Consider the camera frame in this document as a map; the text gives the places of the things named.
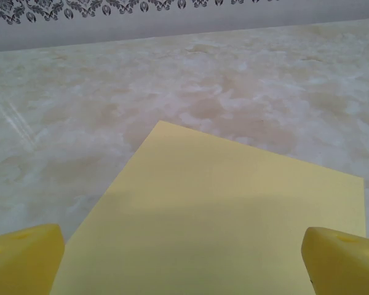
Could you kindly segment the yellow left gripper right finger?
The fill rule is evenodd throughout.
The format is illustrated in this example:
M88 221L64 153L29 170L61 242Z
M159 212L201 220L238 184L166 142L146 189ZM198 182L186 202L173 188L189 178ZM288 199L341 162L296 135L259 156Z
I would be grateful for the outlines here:
M369 294L368 238L310 227L301 255L316 294Z

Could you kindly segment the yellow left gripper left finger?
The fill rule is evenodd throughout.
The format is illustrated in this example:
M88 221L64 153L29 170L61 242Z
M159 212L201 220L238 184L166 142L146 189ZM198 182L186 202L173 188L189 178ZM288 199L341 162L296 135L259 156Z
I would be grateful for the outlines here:
M49 294L64 251L58 224L0 235L0 294Z

